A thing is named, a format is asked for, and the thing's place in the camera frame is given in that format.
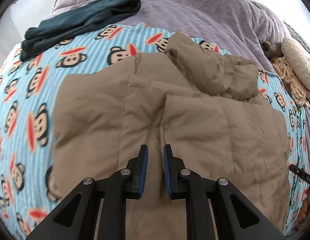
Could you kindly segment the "person right hand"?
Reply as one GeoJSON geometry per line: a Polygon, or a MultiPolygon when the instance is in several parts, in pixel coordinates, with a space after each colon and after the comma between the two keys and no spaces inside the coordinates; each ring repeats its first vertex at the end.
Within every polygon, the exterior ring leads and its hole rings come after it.
{"type": "Polygon", "coordinates": [[[306,219],[306,213],[310,210],[310,203],[307,203],[307,200],[303,201],[303,205],[298,214],[298,222],[302,222],[306,219]]]}

